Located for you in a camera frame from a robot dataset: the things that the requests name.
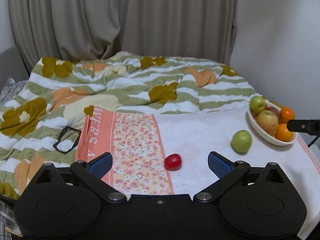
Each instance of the green apple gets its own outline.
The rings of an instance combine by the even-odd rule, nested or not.
[[[263,110],[266,109],[266,103],[264,99],[259,96],[255,96],[250,101],[250,110],[254,115],[260,114]]]
[[[249,151],[251,143],[251,134],[246,130],[240,130],[233,135],[231,146],[236,152],[246,153]]]

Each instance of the striped comforter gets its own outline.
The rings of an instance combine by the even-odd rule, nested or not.
[[[199,88],[194,75],[184,71],[190,67],[219,78]],[[44,162],[57,167],[73,163],[76,149],[63,154],[53,144],[66,125],[81,129],[93,106],[146,114],[247,106],[257,92],[244,78],[223,69],[223,64],[207,59],[143,58],[127,52],[77,63],[41,58],[25,88],[0,107],[0,193],[17,199]],[[156,98],[151,98],[151,91]],[[70,149],[77,136],[68,132],[58,148]]]

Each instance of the orange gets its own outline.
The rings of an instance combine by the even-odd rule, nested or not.
[[[291,119],[294,119],[294,111],[288,107],[282,108],[280,111],[279,123],[287,123]]]
[[[276,131],[276,139],[283,141],[283,142],[290,142],[293,136],[293,132],[290,132],[287,129],[287,124],[282,123],[278,126]]]

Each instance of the white wall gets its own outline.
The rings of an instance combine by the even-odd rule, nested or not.
[[[296,119],[320,119],[320,0],[237,0],[236,28],[230,65]]]
[[[9,0],[0,0],[0,53],[14,46],[9,17]]]

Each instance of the apple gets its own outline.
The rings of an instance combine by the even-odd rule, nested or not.
[[[231,147],[239,153],[246,153],[249,151],[252,143],[251,134],[246,130],[236,132],[231,141]]]
[[[276,114],[276,116],[278,117],[278,119],[279,119],[280,113],[279,113],[279,111],[278,111],[277,109],[275,109],[275,108],[272,107],[272,106],[269,106],[269,107],[267,108],[267,110],[274,112],[274,113]]]
[[[266,109],[266,103],[264,102],[264,99],[262,97],[255,96],[251,99],[250,110],[252,114],[258,115],[265,109]]]
[[[256,121],[270,135],[273,135],[279,126],[278,117],[270,110],[264,110],[258,114]]]

